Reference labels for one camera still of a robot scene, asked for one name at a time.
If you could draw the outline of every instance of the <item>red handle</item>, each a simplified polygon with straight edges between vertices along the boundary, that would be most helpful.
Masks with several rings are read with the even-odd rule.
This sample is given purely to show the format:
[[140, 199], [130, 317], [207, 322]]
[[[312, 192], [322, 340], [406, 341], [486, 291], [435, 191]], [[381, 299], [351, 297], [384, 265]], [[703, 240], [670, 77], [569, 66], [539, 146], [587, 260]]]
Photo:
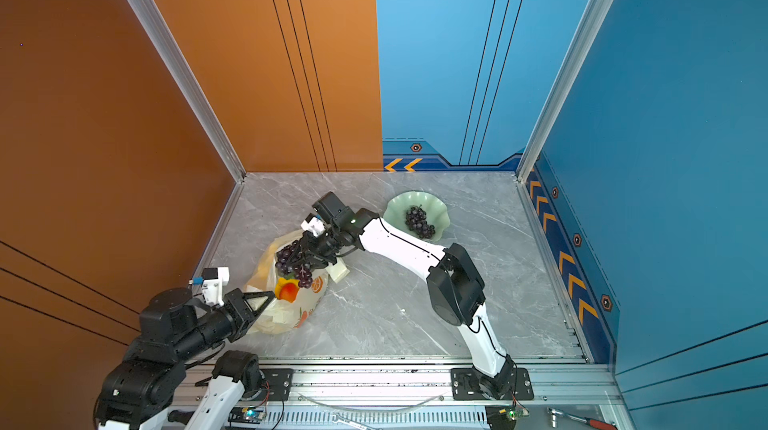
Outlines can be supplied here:
[[591, 426], [592, 428], [599, 428], [600, 430], [618, 430], [615, 426], [601, 422], [600, 420], [593, 420], [592, 418], [587, 418], [587, 425]]

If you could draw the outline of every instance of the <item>bunch of grapes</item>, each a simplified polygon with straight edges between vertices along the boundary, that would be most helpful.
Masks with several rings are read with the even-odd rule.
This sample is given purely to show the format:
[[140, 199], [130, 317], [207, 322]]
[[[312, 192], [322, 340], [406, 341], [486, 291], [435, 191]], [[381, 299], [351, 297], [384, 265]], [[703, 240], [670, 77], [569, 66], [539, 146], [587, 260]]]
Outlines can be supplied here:
[[427, 222], [427, 213], [421, 206], [412, 206], [406, 211], [406, 225], [420, 239], [435, 236], [435, 226]]
[[309, 263], [298, 263], [300, 253], [299, 240], [293, 240], [275, 253], [275, 268], [282, 276], [293, 273], [299, 280], [299, 287], [309, 289], [312, 288], [312, 270]]

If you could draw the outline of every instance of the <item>green bowl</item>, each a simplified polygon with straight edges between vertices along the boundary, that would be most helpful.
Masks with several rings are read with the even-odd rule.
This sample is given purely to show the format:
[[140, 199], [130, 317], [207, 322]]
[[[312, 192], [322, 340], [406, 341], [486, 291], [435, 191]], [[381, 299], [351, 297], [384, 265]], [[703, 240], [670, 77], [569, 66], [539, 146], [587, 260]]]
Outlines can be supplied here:
[[448, 218], [448, 207], [434, 195], [424, 192], [405, 192], [389, 200], [384, 212], [384, 221], [409, 235], [416, 238], [416, 233], [408, 229], [406, 225], [406, 211], [411, 206], [421, 206], [427, 213], [427, 222], [435, 226], [435, 234], [431, 240], [438, 241], [442, 238], [442, 233], [450, 226], [451, 220]]

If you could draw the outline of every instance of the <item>gray marble surface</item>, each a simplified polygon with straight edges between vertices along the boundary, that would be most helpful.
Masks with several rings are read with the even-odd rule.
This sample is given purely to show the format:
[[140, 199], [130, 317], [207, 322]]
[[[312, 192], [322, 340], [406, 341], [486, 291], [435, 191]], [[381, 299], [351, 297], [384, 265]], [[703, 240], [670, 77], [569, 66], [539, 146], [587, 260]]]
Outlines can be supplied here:
[[[298, 229], [326, 192], [353, 210], [383, 214], [410, 190], [448, 206], [451, 225], [438, 243], [460, 243], [473, 258], [489, 318], [513, 357], [581, 356], [510, 173], [251, 173], [212, 263], [230, 267], [230, 288], [242, 286], [274, 238]], [[380, 255], [358, 251], [344, 260], [351, 273], [330, 283], [301, 328], [248, 335], [231, 347], [281, 358], [469, 355], [458, 329], [432, 310], [424, 281]]]

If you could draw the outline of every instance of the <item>yellow chevron arrow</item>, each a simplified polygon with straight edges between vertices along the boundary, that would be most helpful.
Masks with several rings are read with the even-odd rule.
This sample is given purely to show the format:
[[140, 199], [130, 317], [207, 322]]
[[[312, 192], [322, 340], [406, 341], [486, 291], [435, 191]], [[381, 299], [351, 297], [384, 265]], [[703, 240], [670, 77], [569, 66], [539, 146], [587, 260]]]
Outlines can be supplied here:
[[587, 287], [584, 285], [584, 282], [576, 278], [573, 273], [571, 273], [571, 275], [568, 275], [568, 294], [571, 296], [571, 298], [574, 297], [574, 283], [581, 286], [581, 288], [585, 290], [587, 289]]
[[531, 200], [533, 200], [533, 187], [538, 186], [539, 188], [542, 187], [542, 184], [540, 182], [531, 182]]
[[417, 158], [417, 159], [413, 160], [413, 161], [412, 161], [412, 162], [410, 162], [408, 165], [406, 165], [406, 169], [407, 169], [409, 172], [411, 172], [411, 173], [415, 172], [416, 170], [415, 170], [415, 169], [413, 169], [413, 166], [414, 166], [414, 165], [416, 165], [416, 164], [417, 164], [418, 162], [420, 162], [420, 161], [422, 161], [422, 159], [421, 159], [421, 158]]
[[584, 326], [584, 310], [589, 311], [592, 315], [594, 315], [594, 318], [599, 319], [597, 310], [592, 308], [592, 305], [587, 303], [586, 301], [579, 299], [578, 301], [578, 320], [581, 323], [581, 326]]
[[536, 215], [541, 214], [542, 203], [549, 203], [549, 200], [547, 200], [543, 196], [537, 196], [536, 197]]
[[391, 162], [391, 163], [389, 163], [389, 165], [385, 166], [384, 168], [388, 169], [388, 170], [389, 170], [390, 172], [392, 172], [392, 173], [395, 173], [395, 172], [397, 172], [397, 170], [395, 170], [395, 169], [392, 169], [392, 166], [395, 166], [395, 165], [397, 165], [397, 164], [398, 164], [398, 163], [400, 163], [401, 161], [402, 161], [402, 158], [395, 158], [395, 159], [393, 159], [393, 160], [392, 160], [392, 162]]
[[570, 256], [568, 253], [560, 252], [560, 274], [563, 274], [563, 260], [566, 262], [571, 262], [574, 265], [576, 265], [576, 262], [574, 262], [574, 259], [572, 256]]
[[544, 212], [544, 234], [547, 234], [547, 220], [557, 222], [557, 219], [551, 213]]

